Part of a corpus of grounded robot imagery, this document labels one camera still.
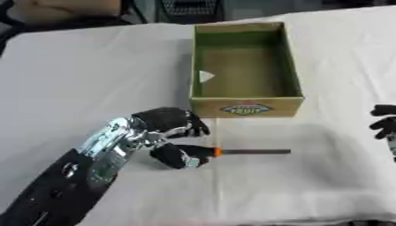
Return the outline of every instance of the white table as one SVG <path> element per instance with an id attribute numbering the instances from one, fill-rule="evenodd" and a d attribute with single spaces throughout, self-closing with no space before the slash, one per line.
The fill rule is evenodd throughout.
<path id="1" fill-rule="evenodd" d="M 396 8 L 245 22 L 266 20 L 286 23 L 306 96 L 298 114 L 206 122 L 223 147 L 293 153 L 224 156 L 187 170 L 158 169 L 138 154 L 81 225 L 396 219 L 396 165 L 368 129 L 375 103 L 396 103 Z M 186 108 L 192 36 L 192 26 L 153 24 L 10 41 L 0 60 L 0 210 L 109 119 Z"/>

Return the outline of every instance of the box label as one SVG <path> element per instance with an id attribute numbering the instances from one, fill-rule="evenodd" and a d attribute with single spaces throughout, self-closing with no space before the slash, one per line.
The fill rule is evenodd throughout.
<path id="1" fill-rule="evenodd" d="M 221 110 L 239 116 L 248 116 L 262 113 L 271 109 L 272 108 L 262 105 L 258 102 L 246 101 L 232 106 L 223 107 Z"/>

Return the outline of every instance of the open box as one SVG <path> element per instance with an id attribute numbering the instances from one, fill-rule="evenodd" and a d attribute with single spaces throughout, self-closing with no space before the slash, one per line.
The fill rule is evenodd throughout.
<path id="1" fill-rule="evenodd" d="M 195 27 L 190 101 L 199 117 L 292 117 L 303 99 L 283 23 Z"/>

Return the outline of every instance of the black robotic glove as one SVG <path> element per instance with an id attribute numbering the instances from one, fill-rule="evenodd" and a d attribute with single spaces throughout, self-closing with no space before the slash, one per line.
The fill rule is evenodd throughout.
<path id="1" fill-rule="evenodd" d="M 371 115 L 375 117 L 387 116 L 387 115 L 396 115 L 396 106 L 395 105 L 376 105 L 374 109 L 371 111 Z M 376 123 L 372 124 L 369 127 L 371 130 L 381 130 L 377 133 L 376 138 L 382 139 L 387 137 L 388 135 L 396 132 L 396 117 L 386 117 L 383 118 Z"/>
<path id="2" fill-rule="evenodd" d="M 159 108 L 133 114 L 146 123 L 149 132 L 160 132 L 166 138 L 199 137 L 209 135 L 209 128 L 189 110 Z"/>
<path id="3" fill-rule="evenodd" d="M 150 155 L 169 167 L 184 169 L 188 167 L 200 167 L 208 163 L 209 158 L 214 156 L 214 151 L 215 148 L 213 147 L 166 143 L 152 150 Z"/>

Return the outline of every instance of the robotic arm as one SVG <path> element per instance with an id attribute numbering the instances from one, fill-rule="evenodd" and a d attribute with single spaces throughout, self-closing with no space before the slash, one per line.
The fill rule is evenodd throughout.
<path id="1" fill-rule="evenodd" d="M 109 189 L 134 152 L 143 147 L 164 150 L 170 145 L 165 139 L 208 134 L 209 128 L 199 117 L 177 108 L 116 118 L 36 178 L 1 215 L 0 226 L 76 225 Z M 166 162 L 162 156 L 156 158 Z M 184 162 L 194 159 L 186 158 Z M 197 159 L 196 166 L 205 162 Z"/>

